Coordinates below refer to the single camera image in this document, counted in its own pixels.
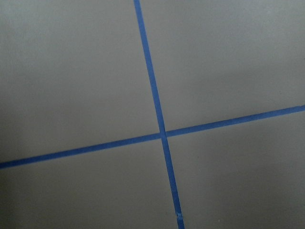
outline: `gray surface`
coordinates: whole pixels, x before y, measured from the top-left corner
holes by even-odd
[[[142,0],[167,130],[305,103],[304,0]]]
[[[175,229],[161,142],[0,170],[0,228]]]
[[[131,0],[2,0],[0,31],[0,161],[158,132]]]
[[[186,229],[303,229],[305,113],[169,138]]]

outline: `blue tape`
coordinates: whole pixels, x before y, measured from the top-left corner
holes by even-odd
[[[219,127],[223,127],[223,126],[227,126],[227,125],[246,123],[246,122],[251,122],[251,121],[255,121],[255,120],[259,120],[259,119],[265,119],[265,118],[270,118],[270,117],[275,117],[275,116],[280,116],[280,115],[287,115],[287,114],[292,114],[292,113],[301,112],[301,111],[305,111],[305,105],[294,106],[294,107],[289,107],[289,108],[285,108],[285,109],[264,112],[264,113],[260,113],[260,114],[253,114],[253,115],[248,115],[248,116],[244,116],[244,117],[214,122],[214,123],[195,125],[195,126],[191,126],[191,127],[187,127],[187,128],[177,129],[177,130],[171,130],[171,131],[167,131],[166,134],[168,137],[184,135],[184,134],[188,134],[188,133],[192,133],[192,132],[209,130],[209,129],[219,128]]]
[[[151,88],[152,88],[152,94],[153,94],[152,97],[153,97],[153,102],[154,102],[154,106],[155,106],[155,110],[156,110],[156,115],[157,115],[160,135],[161,135],[161,141],[162,141],[162,146],[163,146],[163,151],[164,151],[167,174],[168,174],[168,178],[170,181],[172,197],[173,197],[173,204],[174,204],[174,208],[175,208],[175,212],[176,212],[176,216],[177,216],[178,228],[184,229],[184,222],[183,222],[183,217],[182,217],[182,212],[181,212],[181,207],[180,207],[177,184],[176,184],[175,175],[174,175],[174,171],[173,171],[173,163],[172,163],[171,153],[170,153],[167,136],[166,136],[166,132],[165,132],[164,119],[163,119],[163,115],[162,115],[162,109],[161,109],[159,93],[158,93],[158,89],[157,89],[157,83],[156,83],[156,79],[154,76],[153,62],[152,62],[151,54],[149,51],[149,45],[148,45],[148,40],[147,40],[147,36],[146,36],[146,30],[145,30],[141,5],[140,5],[139,0],[134,0],[133,2],[134,2],[136,15],[137,15],[137,20],[138,20],[139,31],[140,31],[140,36],[141,36],[141,40],[142,40],[142,46],[143,46],[149,81],[150,81]]]
[[[41,155],[41,156],[33,156],[33,157],[23,158],[23,159],[14,160],[14,161],[2,162],[2,163],[0,163],[0,169],[21,166],[21,165],[31,164],[31,163],[35,163],[35,162],[40,162],[40,161],[57,159],[60,157],[84,154],[84,153],[89,153],[89,152],[94,152],[94,151],[98,151],[98,150],[109,149],[109,148],[114,148],[114,147],[119,147],[119,146],[126,146],[126,145],[130,145],[130,144],[146,142],[146,141],[151,141],[151,140],[156,140],[156,139],[160,139],[160,134],[133,137],[133,138],[128,138],[128,139],[124,139],[124,140],[94,145],[94,146],[87,146],[87,147],[78,148],[78,149],[71,149],[71,150],[61,151],[61,152],[57,152],[57,153],[45,154],[45,155]]]

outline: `blue line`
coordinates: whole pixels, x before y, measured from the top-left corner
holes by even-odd
[[[223,126],[227,126],[227,125],[246,123],[246,122],[251,122],[251,121],[255,121],[255,120],[259,120],[259,119],[287,115],[287,114],[292,114],[292,113],[301,112],[301,111],[305,111],[305,105],[294,106],[294,107],[289,107],[289,108],[285,108],[285,109],[264,112],[264,113],[260,113],[260,114],[253,114],[253,115],[248,115],[248,116],[244,116],[244,117],[214,122],[214,123],[195,125],[195,126],[191,126],[191,127],[177,129],[177,130],[171,130],[171,131],[167,131],[166,134],[168,137],[184,135],[184,134],[188,134],[188,133],[192,133],[192,132],[209,130],[209,129],[219,128],[219,127],[223,127]]]
[[[40,161],[57,159],[60,157],[84,154],[84,153],[94,152],[94,151],[102,150],[102,149],[126,146],[126,145],[130,145],[130,144],[146,142],[146,141],[151,141],[151,140],[156,140],[156,139],[160,139],[160,134],[133,137],[133,138],[128,138],[128,139],[124,139],[124,140],[94,145],[94,146],[87,146],[87,147],[78,148],[78,149],[71,149],[71,150],[61,151],[61,152],[57,152],[57,153],[45,154],[45,155],[41,155],[41,156],[33,156],[33,157],[23,158],[23,159],[14,160],[14,161],[2,162],[2,163],[0,163],[0,169],[21,166],[21,165],[31,164],[31,163],[35,163],[35,162],[40,162]]]
[[[269,112],[264,112],[264,113],[260,113],[260,114],[253,114],[253,115],[248,115],[248,116],[244,116],[244,117],[214,122],[214,123],[207,123],[207,124],[203,124],[203,125],[196,125],[196,126],[186,127],[186,128],[182,128],[182,129],[171,130],[171,131],[166,132],[166,136],[172,137],[172,136],[177,136],[177,135],[184,135],[184,134],[188,134],[188,133],[209,130],[209,129],[219,128],[219,127],[223,127],[223,126],[228,126],[228,125],[252,122],[255,120],[271,118],[271,117],[281,116],[281,115],[288,115],[288,114],[303,112],[303,111],[305,111],[305,105],[289,107],[289,108],[285,108],[285,109],[269,111]],[[45,160],[52,160],[52,159],[56,159],[56,158],[60,158],[60,157],[84,154],[84,153],[89,153],[89,152],[93,152],[93,151],[97,151],[97,150],[103,150],[103,149],[109,149],[109,148],[114,148],[114,147],[119,147],[119,146],[136,144],[136,143],[140,143],[140,142],[152,141],[152,140],[156,140],[156,139],[160,139],[160,138],[161,138],[160,134],[145,135],[145,136],[128,138],[128,139],[114,141],[114,142],[103,143],[103,144],[94,145],[94,146],[87,146],[87,147],[78,148],[78,149],[61,151],[61,152],[57,152],[57,153],[51,153],[51,154],[46,154],[46,155],[41,155],[41,156],[23,158],[23,159],[14,160],[14,161],[2,162],[2,163],[0,163],[0,169],[21,166],[21,165],[31,164],[31,163],[45,161]]]
[[[161,135],[163,151],[164,151],[167,174],[168,174],[168,178],[170,181],[172,197],[173,197],[173,204],[174,204],[175,212],[176,212],[176,216],[177,216],[178,228],[184,229],[184,222],[183,222],[181,206],[180,206],[180,201],[179,201],[179,196],[178,196],[178,189],[177,189],[177,184],[176,184],[175,175],[174,175],[174,171],[173,171],[173,163],[172,163],[170,149],[168,146],[165,126],[164,126],[164,119],[163,119],[163,115],[162,115],[162,109],[161,109],[159,93],[158,93],[158,89],[157,89],[157,83],[156,83],[156,79],[154,76],[153,62],[152,62],[151,54],[149,51],[149,45],[148,45],[148,40],[147,40],[147,36],[146,36],[141,5],[140,5],[139,0],[134,0],[133,2],[134,2],[136,15],[137,15],[137,20],[138,20],[139,31],[140,31],[141,40],[142,40],[144,56],[145,56],[145,60],[146,60],[146,67],[147,67],[147,71],[148,71],[149,81],[150,81],[151,88],[152,88],[153,102],[154,102],[154,106],[155,106],[155,110],[156,110],[156,114],[157,114],[157,120],[158,120],[160,135]]]

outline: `blue painter's tape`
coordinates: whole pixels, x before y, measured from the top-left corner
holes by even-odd
[[[0,169],[21,166],[21,165],[31,164],[31,163],[35,163],[35,162],[40,162],[40,161],[52,160],[52,159],[56,159],[56,158],[60,158],[60,157],[84,154],[84,153],[94,152],[94,151],[98,151],[98,150],[102,150],[102,149],[126,146],[126,145],[130,145],[130,144],[146,142],[146,141],[151,141],[151,140],[156,140],[156,139],[160,139],[160,134],[133,137],[133,138],[128,138],[128,139],[124,139],[124,140],[108,142],[108,143],[94,145],[94,146],[87,146],[87,147],[78,148],[78,149],[71,149],[71,150],[61,151],[61,152],[52,153],[52,154],[33,156],[33,157],[23,158],[23,159],[14,160],[14,161],[2,162],[2,163],[0,163]]]
[[[285,108],[285,109],[281,109],[281,110],[264,112],[264,113],[260,113],[260,114],[253,114],[253,115],[248,115],[248,116],[244,116],[244,117],[214,122],[214,123],[195,125],[195,126],[191,126],[191,127],[177,129],[177,130],[171,130],[171,131],[167,131],[166,134],[168,137],[184,135],[184,134],[188,134],[188,133],[192,133],[192,132],[209,130],[209,129],[219,128],[219,127],[223,127],[223,126],[227,126],[227,125],[246,123],[246,122],[251,122],[254,120],[265,119],[265,118],[281,116],[281,115],[287,115],[287,114],[292,114],[292,113],[301,112],[301,111],[305,111],[305,105],[294,106],[294,107],[289,107],[289,108]]]
[[[147,36],[146,36],[146,30],[145,30],[141,5],[140,5],[139,0],[134,0],[133,2],[134,2],[134,7],[135,7],[136,15],[137,15],[137,20],[138,20],[147,72],[148,72],[149,81],[151,84],[151,89],[152,89],[152,94],[153,94],[152,97],[153,97],[153,102],[154,102],[154,106],[155,106],[155,110],[156,110],[159,130],[160,130],[160,136],[161,136],[161,141],[162,141],[162,146],[163,146],[163,151],[164,151],[167,174],[168,174],[168,178],[170,180],[170,186],[171,186],[171,191],[172,191],[173,204],[174,204],[174,208],[175,208],[175,212],[176,212],[176,216],[177,216],[178,228],[184,229],[184,222],[183,222],[183,217],[182,217],[182,212],[181,212],[181,207],[180,207],[177,184],[176,184],[175,175],[174,175],[174,171],[173,171],[173,163],[172,163],[171,153],[170,153],[167,136],[166,136],[166,132],[165,132],[164,119],[163,119],[163,114],[162,114],[162,109],[161,109],[161,104],[160,104],[157,83],[156,83],[156,79],[154,76],[153,62],[152,62],[151,54],[149,51],[149,45],[148,45],[148,40],[147,40]]]

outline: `tape strip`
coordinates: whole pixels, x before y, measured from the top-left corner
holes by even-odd
[[[35,162],[40,162],[40,161],[52,160],[52,159],[56,159],[56,158],[60,158],[60,157],[84,154],[84,153],[89,153],[89,152],[94,152],[94,151],[98,151],[98,150],[109,149],[109,148],[114,148],[114,147],[119,147],[119,146],[126,146],[126,145],[140,143],[140,142],[147,142],[147,141],[152,141],[152,140],[156,140],[156,139],[160,139],[160,134],[133,137],[133,138],[128,138],[128,139],[124,139],[124,140],[94,145],[94,146],[87,146],[87,147],[82,147],[82,148],[78,148],[78,149],[60,151],[57,153],[45,154],[45,155],[41,155],[41,156],[33,156],[33,157],[23,158],[23,159],[14,160],[14,161],[2,162],[2,163],[0,163],[0,169],[21,166],[21,165],[31,164],[31,163],[35,163]]]
[[[187,128],[177,129],[177,130],[171,130],[171,131],[167,131],[166,134],[168,137],[184,135],[184,134],[188,134],[188,133],[192,133],[192,132],[209,130],[209,129],[219,128],[219,127],[223,127],[223,126],[227,126],[227,125],[246,123],[246,122],[251,122],[251,121],[255,121],[255,120],[259,120],[259,119],[271,118],[271,117],[280,116],[280,115],[287,115],[287,114],[292,114],[292,113],[301,112],[301,111],[305,111],[305,105],[294,106],[294,107],[289,107],[289,108],[285,108],[285,109],[264,112],[264,113],[260,113],[260,114],[253,114],[253,115],[248,115],[248,116],[244,116],[244,117],[214,122],[214,123],[195,125],[195,126],[191,126],[191,127],[187,127]]]
[[[151,54],[149,51],[149,45],[148,45],[148,40],[147,40],[147,36],[146,36],[146,30],[145,30],[141,5],[140,5],[139,0],[134,0],[133,2],[134,2],[136,15],[137,15],[137,20],[138,20],[139,31],[140,31],[140,36],[141,36],[141,40],[142,40],[142,46],[143,46],[149,81],[151,84],[151,89],[152,89],[152,94],[153,94],[153,102],[154,102],[154,106],[155,106],[155,110],[156,110],[159,130],[160,130],[160,136],[161,136],[161,141],[162,141],[162,146],[163,146],[163,151],[164,151],[167,174],[168,174],[168,178],[170,180],[170,186],[171,186],[171,191],[172,191],[173,204],[174,204],[175,212],[176,212],[176,216],[177,216],[178,228],[184,229],[184,222],[183,222],[183,217],[182,217],[182,213],[181,213],[177,184],[176,184],[175,175],[174,175],[174,171],[173,171],[173,163],[172,163],[171,153],[170,153],[167,136],[166,136],[166,132],[165,132],[164,119],[163,119],[163,114],[162,114],[162,109],[161,109],[161,104],[160,104],[160,99],[159,99],[159,93],[158,93],[158,89],[157,89],[157,83],[156,83],[156,79],[154,76],[153,62],[152,62]]]

